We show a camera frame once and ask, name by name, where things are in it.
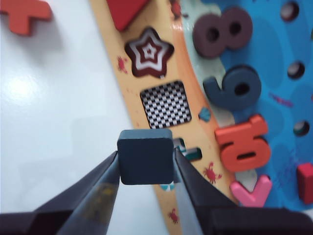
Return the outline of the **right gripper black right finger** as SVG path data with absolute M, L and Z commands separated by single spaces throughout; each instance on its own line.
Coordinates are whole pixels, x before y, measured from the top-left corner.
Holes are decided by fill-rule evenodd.
M 184 235 L 230 235 L 226 213 L 237 205 L 174 150 L 174 183 L 180 226 Z

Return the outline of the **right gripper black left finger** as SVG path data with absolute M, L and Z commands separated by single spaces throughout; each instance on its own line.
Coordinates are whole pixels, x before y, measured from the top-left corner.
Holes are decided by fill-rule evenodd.
M 113 152 L 77 183 L 39 206 L 29 234 L 106 234 L 119 179 L 118 153 Z

